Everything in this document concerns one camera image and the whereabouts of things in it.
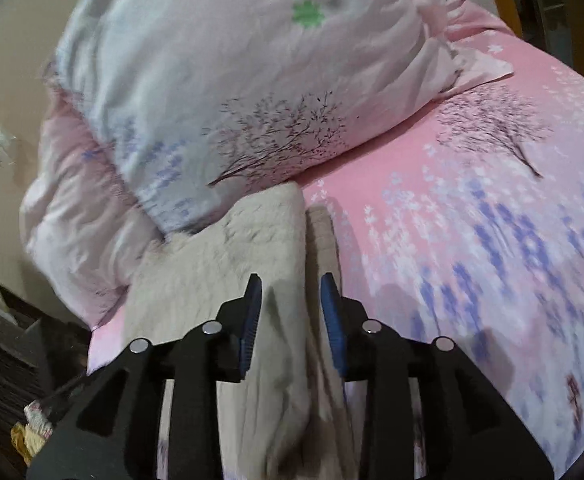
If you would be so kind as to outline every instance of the gray cloth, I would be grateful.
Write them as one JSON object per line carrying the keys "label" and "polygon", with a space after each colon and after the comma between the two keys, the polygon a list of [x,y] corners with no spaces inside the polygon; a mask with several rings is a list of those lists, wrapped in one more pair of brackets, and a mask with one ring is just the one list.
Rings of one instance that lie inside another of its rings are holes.
{"label": "gray cloth", "polygon": [[223,468],[249,480],[354,476],[318,296],[320,273],[339,276],[336,243],[327,212],[304,208],[298,186],[284,184],[243,198],[199,234],[173,235],[147,251],[126,304],[126,340],[159,344],[214,318],[259,274],[251,370],[217,391]]}

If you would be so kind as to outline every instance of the pink pillowcase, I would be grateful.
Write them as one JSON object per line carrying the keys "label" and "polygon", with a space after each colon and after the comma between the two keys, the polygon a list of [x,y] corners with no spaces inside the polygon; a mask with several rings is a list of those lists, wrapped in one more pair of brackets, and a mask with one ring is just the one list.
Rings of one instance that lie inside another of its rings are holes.
{"label": "pink pillowcase", "polygon": [[27,254],[65,305],[95,328],[125,294],[156,225],[124,188],[58,89],[41,129],[39,174],[20,209]]}
{"label": "pink pillowcase", "polygon": [[470,0],[448,0],[448,24],[446,38],[459,41],[480,34],[484,30],[498,30],[511,36],[514,32],[500,18]]}

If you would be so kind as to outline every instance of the pillow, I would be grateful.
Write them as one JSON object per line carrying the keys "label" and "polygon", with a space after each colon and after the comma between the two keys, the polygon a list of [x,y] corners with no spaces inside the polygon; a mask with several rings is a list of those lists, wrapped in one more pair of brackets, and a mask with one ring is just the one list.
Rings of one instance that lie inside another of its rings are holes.
{"label": "pillow", "polygon": [[163,232],[396,126],[456,78],[444,0],[81,0],[60,83]]}
{"label": "pillow", "polygon": [[43,123],[39,174],[20,208],[27,254],[56,294],[94,329],[160,238],[62,91]]}

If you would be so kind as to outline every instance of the floral bedsheet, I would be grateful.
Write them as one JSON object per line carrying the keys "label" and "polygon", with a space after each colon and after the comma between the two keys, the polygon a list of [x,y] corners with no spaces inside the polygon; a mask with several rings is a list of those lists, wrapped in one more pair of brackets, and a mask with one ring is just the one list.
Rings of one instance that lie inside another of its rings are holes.
{"label": "floral bedsheet", "polygon": [[584,79],[501,32],[461,43],[515,75],[310,170],[304,194],[331,211],[344,294],[454,338],[558,478],[584,449]]}

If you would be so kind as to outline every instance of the green flower print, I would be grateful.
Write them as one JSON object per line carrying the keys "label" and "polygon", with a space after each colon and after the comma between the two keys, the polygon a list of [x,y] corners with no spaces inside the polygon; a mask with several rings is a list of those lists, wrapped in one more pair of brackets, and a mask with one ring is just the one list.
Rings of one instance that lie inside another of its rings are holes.
{"label": "green flower print", "polygon": [[293,5],[293,9],[294,16],[292,20],[304,28],[318,27],[325,19],[319,4],[314,3],[312,0],[296,2]]}

